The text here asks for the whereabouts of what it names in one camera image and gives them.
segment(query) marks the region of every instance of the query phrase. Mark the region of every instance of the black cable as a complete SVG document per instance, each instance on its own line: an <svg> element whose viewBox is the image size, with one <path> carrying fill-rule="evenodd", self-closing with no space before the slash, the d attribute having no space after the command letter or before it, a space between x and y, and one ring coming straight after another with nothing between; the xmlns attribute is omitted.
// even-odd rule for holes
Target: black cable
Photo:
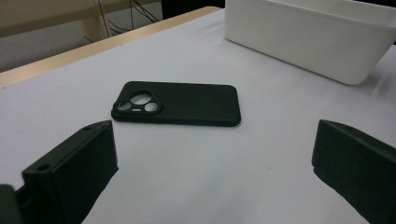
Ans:
<svg viewBox="0 0 396 224"><path fill-rule="evenodd" d="M123 30L123 31L131 31L131 30L128 30L128 29L124 29L124 28L121 28L121 27L119 27L118 25L116 25L116 24L114 24L111 20L109 20L109 19L107 19L114 27L116 27L116 28L118 28L118 29L120 29L120 30Z"/></svg>
<svg viewBox="0 0 396 224"><path fill-rule="evenodd" d="M152 15L145 7L142 7L140 4L139 4L139 6L140 6L143 10L145 10L155 21L160 21L160 20L158 20L154 15Z"/></svg>
<svg viewBox="0 0 396 224"><path fill-rule="evenodd" d="M103 12L102 5L100 4L100 1L99 1L99 0L98 0L98 4L99 4L100 11L101 11L101 13L102 13L103 23L105 24L105 27L106 27L107 37L110 37L110 34L108 33L108 30L107 30L107 23L106 23L106 21L105 21L105 13Z"/></svg>
<svg viewBox="0 0 396 224"><path fill-rule="evenodd" d="M145 15L146 15L146 17L149 19L149 20L151 20L151 22L156 22L156 21L159 21L154 15L152 15L148 10L146 10L144 7L142 7L141 5L140 5L140 3L137 1L137 0L132 0L132 1L134 1L141 9L142 9L142 11L145 13Z"/></svg>
<svg viewBox="0 0 396 224"><path fill-rule="evenodd" d="M88 41L90 41L91 43L93 43L93 41L91 41L87 36L84 36L84 38L86 38Z"/></svg>
<svg viewBox="0 0 396 224"><path fill-rule="evenodd" d="M117 33L117 34L119 34L119 35L123 34L123 32L116 31L115 29L113 29L113 28L111 28L111 27L110 27L110 30L113 31L113 32L115 32L115 33Z"/></svg>
<svg viewBox="0 0 396 224"><path fill-rule="evenodd" d="M152 23L154 23L155 21L149 17L148 14L144 13L144 11L140 11L137 7L134 8L137 12L139 12L140 14L142 14L144 17L146 17L147 19L149 19Z"/></svg>
<svg viewBox="0 0 396 224"><path fill-rule="evenodd" d="M128 0L129 2L129 9L131 9L131 24L132 24L132 30L134 30L134 14L132 13L132 0Z"/></svg>

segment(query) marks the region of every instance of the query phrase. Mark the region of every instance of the wooden furniture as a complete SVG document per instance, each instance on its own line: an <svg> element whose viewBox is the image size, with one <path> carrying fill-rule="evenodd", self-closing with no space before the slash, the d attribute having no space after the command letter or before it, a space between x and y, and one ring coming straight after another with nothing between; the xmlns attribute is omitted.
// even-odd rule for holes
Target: wooden furniture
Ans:
<svg viewBox="0 0 396 224"><path fill-rule="evenodd" d="M166 30L181 23L194 20L217 10L219 10L217 7L204 7L174 18L170 18L168 20L159 21L157 23L127 32L122 35L113 36L109 39L105 39L79 49L73 49L66 53L49 57L48 59L11 69L9 71L0 73L0 88L17 84L29 78L47 73L56 68L90 57L107 49L112 49L116 46L134 41L147 35L158 33L162 30Z"/></svg>

